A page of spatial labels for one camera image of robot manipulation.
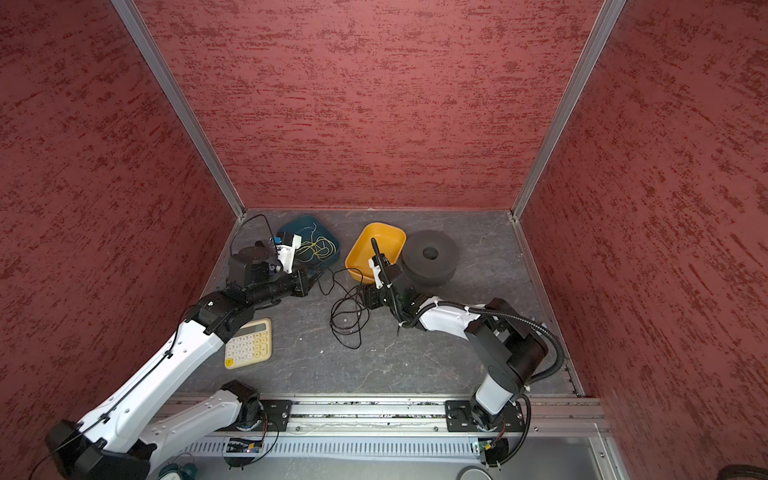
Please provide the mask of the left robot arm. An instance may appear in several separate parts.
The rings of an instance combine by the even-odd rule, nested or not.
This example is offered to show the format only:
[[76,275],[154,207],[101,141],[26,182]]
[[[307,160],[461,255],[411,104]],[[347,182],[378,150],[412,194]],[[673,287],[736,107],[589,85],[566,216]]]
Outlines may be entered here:
[[167,458],[215,430],[233,426],[265,433],[269,416],[260,395],[239,381],[224,384],[166,422],[153,418],[255,311],[310,292],[321,274],[294,265],[293,255],[287,245],[262,244],[232,255],[225,287],[189,307],[150,360],[81,420],[62,420],[48,433],[46,445],[58,473],[65,479],[144,479]]

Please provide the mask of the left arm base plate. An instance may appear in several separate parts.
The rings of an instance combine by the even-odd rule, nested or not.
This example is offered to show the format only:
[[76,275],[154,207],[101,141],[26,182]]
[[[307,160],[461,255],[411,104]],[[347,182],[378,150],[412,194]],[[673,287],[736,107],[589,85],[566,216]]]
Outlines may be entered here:
[[238,413],[235,421],[219,431],[261,433],[285,432],[294,402],[291,400],[262,399],[250,401]]

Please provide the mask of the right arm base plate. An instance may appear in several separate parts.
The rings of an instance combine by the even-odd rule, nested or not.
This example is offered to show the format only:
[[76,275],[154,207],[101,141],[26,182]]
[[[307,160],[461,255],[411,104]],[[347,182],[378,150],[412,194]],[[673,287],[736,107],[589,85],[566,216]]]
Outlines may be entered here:
[[524,413],[517,403],[507,402],[497,414],[485,411],[474,400],[444,402],[447,429],[456,433],[521,433]]

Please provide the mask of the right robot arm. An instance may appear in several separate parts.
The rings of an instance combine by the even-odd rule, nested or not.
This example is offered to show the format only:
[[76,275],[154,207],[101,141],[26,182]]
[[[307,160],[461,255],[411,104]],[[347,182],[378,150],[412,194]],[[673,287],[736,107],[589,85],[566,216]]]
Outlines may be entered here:
[[387,308],[401,329],[444,333],[469,342],[486,369],[468,402],[468,415],[479,429],[494,430],[509,402],[563,367],[565,352],[557,335],[506,301],[467,305],[429,296],[382,253],[373,255],[368,265],[374,278],[364,288],[369,308]]

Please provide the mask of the grey perforated cable spool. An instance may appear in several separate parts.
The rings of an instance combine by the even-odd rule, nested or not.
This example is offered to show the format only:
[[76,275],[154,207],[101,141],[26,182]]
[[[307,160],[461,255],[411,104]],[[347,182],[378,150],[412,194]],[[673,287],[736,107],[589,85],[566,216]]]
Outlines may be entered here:
[[459,247],[450,236],[441,231],[417,231],[407,238],[399,263],[407,277],[416,285],[445,285],[456,273]]

